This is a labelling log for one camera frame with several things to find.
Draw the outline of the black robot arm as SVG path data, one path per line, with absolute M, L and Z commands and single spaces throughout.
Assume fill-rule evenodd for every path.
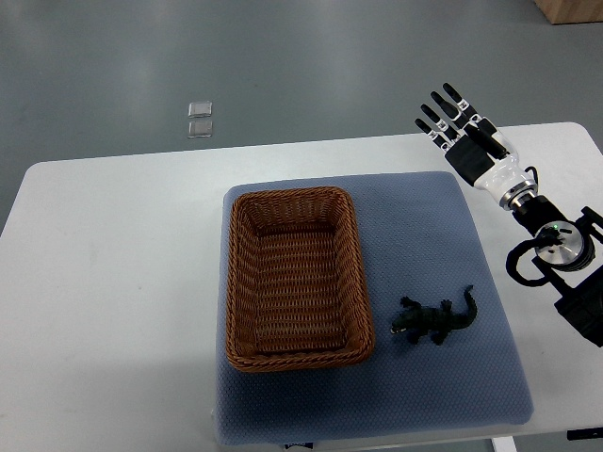
M 602 269 L 598 268 L 577 286 L 560 276 L 576 272 L 595 259 L 595 244 L 602 241 L 602 217 L 585 206 L 581 217 L 571 221 L 546 197 L 526 192 L 509 202 L 513 218 L 530 234 L 509 251 L 506 271 L 527 287 L 551 284 L 561 295 L 554 303 L 582 337 L 602 346 Z

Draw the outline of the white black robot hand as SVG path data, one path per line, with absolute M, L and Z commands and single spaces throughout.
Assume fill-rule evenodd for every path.
M 522 169 L 513 144 L 452 85 L 431 93 L 438 106 L 420 106 L 425 115 L 416 126 L 443 152 L 456 173 L 470 186 L 488 192 L 508 211 L 538 195 L 537 171 Z

